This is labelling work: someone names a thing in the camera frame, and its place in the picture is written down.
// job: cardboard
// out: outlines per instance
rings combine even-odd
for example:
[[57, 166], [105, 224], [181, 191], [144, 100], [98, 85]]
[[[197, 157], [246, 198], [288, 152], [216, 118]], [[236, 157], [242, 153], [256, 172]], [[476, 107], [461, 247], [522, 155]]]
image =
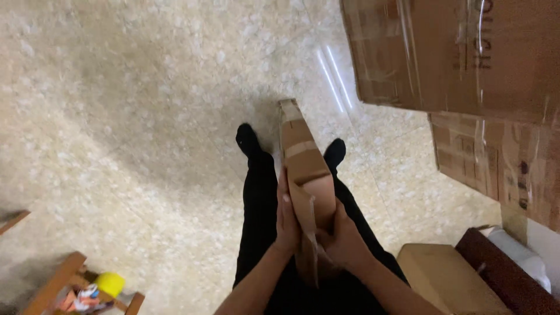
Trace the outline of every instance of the cardboard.
[[336, 199], [333, 176], [305, 123], [296, 100], [279, 102], [281, 115], [281, 150], [286, 166], [293, 209], [301, 225], [301, 248], [296, 253], [300, 276], [310, 286], [319, 279], [336, 274], [316, 241], [318, 229], [333, 230]]
[[560, 131], [430, 114], [440, 172], [560, 232]]
[[512, 315], [451, 245], [405, 244], [396, 260], [412, 289], [444, 314]]
[[554, 125], [560, 2], [342, 0], [364, 103]]

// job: tile floor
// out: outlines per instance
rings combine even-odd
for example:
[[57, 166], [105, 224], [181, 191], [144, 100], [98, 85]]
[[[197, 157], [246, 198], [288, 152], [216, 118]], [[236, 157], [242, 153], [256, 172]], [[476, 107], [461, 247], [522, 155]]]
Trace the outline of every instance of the tile floor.
[[424, 113], [363, 105], [336, 0], [5, 0], [0, 7], [0, 306], [78, 250], [144, 314], [211, 313], [228, 294], [250, 122], [277, 151], [296, 98], [380, 242], [457, 242], [498, 205], [437, 172]]

